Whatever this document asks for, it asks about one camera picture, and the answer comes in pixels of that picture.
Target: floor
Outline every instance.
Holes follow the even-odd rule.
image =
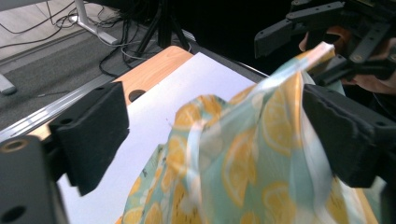
[[[2,136],[28,133],[59,113],[59,108],[70,105],[70,99],[74,102],[96,88],[98,83],[111,80],[99,67],[114,46],[107,45],[79,25],[57,27],[57,20],[73,13],[74,1],[69,1],[51,0],[48,4],[44,2],[0,11],[0,75],[8,78],[18,89],[9,96],[0,94],[0,140]],[[95,4],[86,4],[85,8],[88,17],[100,25],[116,14],[111,8]],[[103,25],[102,29],[118,39],[122,35],[122,23],[112,28]],[[134,58],[134,50],[147,30],[147,26],[132,22],[128,48],[125,52],[118,50],[103,64],[106,72],[121,75],[123,69],[131,69],[161,51],[154,35],[145,53],[138,59]],[[188,36],[188,39],[193,40],[193,36]],[[178,38],[172,37],[172,45],[179,45]],[[123,55],[134,60],[126,66]]]
[[[88,17],[94,21],[106,20],[115,13],[110,8],[96,4],[86,4],[85,8]],[[64,22],[62,29],[58,27],[62,25],[58,20],[73,12],[76,12],[76,5],[72,0],[51,0],[0,11],[0,64],[81,31],[80,26],[70,26],[69,21]]]

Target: lemon pattern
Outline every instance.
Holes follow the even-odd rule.
[[[182,106],[115,222],[359,223],[366,216],[346,211],[350,202],[327,175],[326,159],[307,154],[308,144],[323,149],[315,135],[304,135],[302,91],[312,81],[295,68],[331,57],[323,47],[228,102],[202,95]]]

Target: robotic arm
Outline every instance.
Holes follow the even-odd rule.
[[[319,5],[318,1],[293,1],[286,19],[262,31],[254,40],[256,58],[288,43],[292,35],[308,33],[307,48],[331,41],[326,31],[338,25],[353,34],[356,46],[345,55],[337,55],[320,70],[311,74],[318,85],[326,86],[341,77],[355,74],[376,75],[386,80],[396,69],[396,46],[387,59],[369,61],[370,55],[383,40],[396,35],[396,2],[391,0],[336,1]]]

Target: metal stand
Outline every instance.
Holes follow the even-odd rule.
[[[76,4],[78,16],[72,17],[71,20],[76,21],[79,26],[88,30],[94,35],[98,35],[99,38],[103,39],[105,42],[107,42],[110,45],[116,45],[119,43],[119,41],[115,37],[101,31],[96,26],[90,24],[90,22],[88,21],[87,11],[85,10],[83,0],[75,0],[75,4]]]
[[[143,53],[157,29],[158,45],[161,48],[165,49],[171,45],[172,31],[174,31],[180,40],[182,48],[185,50],[189,49],[189,43],[187,42],[186,36],[183,35],[181,27],[176,20],[172,0],[160,0],[157,14],[137,49],[138,56]]]
[[[108,113],[114,118],[104,119]],[[52,120],[46,139],[28,134],[0,142],[0,222],[69,223],[57,181],[67,175],[80,196],[96,189],[128,126],[122,83],[111,82]]]
[[[4,95],[11,95],[17,91],[17,88],[0,74],[0,92]]]

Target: human hand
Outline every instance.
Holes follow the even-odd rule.
[[[329,28],[327,33],[339,36],[333,44],[336,53],[343,52],[347,47],[347,42],[351,37],[351,33],[339,26]],[[301,51],[305,51],[307,38],[308,34],[305,35],[305,38],[299,44]],[[396,45],[396,37],[384,41],[375,49],[369,60],[383,60],[387,58],[390,48],[394,45]],[[342,79],[342,82],[345,85],[359,85],[363,89],[371,92],[396,95],[396,71],[387,80],[380,80],[374,75],[357,74],[351,80]]]

